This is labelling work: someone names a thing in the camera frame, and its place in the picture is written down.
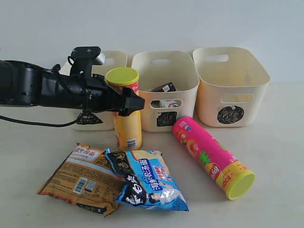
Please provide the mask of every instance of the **blue noodle package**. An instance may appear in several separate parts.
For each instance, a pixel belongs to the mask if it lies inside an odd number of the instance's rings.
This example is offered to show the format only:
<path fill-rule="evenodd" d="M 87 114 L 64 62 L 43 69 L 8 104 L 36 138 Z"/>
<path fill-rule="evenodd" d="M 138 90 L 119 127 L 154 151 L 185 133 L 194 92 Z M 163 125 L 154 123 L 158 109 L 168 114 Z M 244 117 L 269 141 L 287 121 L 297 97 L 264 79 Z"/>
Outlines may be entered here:
<path fill-rule="evenodd" d="M 189 211 L 159 151 L 106 152 L 112 169 L 126 185 L 116 201 L 144 209 Z"/>

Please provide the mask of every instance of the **snack bag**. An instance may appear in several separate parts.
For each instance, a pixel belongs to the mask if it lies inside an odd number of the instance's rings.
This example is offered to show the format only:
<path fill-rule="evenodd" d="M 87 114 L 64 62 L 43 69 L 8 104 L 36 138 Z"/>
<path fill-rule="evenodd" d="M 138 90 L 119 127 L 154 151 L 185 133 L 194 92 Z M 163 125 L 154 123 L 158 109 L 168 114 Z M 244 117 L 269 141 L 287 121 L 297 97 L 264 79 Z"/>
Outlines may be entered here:
<path fill-rule="evenodd" d="M 125 182 L 113 174 L 105 152 L 85 144 L 78 144 L 37 191 L 105 216 L 118 208 L 114 200 Z"/>
<path fill-rule="evenodd" d="M 144 209 L 189 211 L 158 151 L 106 152 L 114 173 L 126 184 L 116 199 Z"/>

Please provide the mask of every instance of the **brown noodle package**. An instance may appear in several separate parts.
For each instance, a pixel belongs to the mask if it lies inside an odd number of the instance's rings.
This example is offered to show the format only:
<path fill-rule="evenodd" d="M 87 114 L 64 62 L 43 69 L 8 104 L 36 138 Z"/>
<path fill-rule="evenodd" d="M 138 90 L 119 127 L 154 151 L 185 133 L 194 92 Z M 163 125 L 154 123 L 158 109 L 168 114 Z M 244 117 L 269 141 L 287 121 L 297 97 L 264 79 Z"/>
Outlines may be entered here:
<path fill-rule="evenodd" d="M 124 182 L 112 173 L 105 157 L 107 150 L 79 143 L 37 194 L 65 200 L 105 216 L 111 214 L 118 208 L 114 200 Z"/>

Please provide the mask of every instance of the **white wall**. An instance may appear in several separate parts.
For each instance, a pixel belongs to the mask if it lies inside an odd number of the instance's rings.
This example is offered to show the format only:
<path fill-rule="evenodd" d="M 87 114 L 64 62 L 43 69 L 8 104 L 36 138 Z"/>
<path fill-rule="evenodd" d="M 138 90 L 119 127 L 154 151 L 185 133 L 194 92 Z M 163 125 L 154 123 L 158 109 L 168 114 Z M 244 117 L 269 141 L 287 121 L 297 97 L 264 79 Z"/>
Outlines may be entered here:
<path fill-rule="evenodd" d="M 44 67 L 74 47 L 134 55 L 249 49 L 273 82 L 303 81 L 304 0 L 2 0 L 0 59 Z"/>

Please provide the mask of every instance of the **pink chip can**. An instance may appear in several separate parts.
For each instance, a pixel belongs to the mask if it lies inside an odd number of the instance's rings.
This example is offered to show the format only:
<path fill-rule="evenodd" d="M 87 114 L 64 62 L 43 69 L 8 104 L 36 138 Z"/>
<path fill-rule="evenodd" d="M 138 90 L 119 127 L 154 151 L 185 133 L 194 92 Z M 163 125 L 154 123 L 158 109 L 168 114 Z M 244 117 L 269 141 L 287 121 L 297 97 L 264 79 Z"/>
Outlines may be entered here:
<path fill-rule="evenodd" d="M 243 195 L 251 187 L 255 174 L 191 117 L 179 119 L 172 132 L 230 200 Z"/>

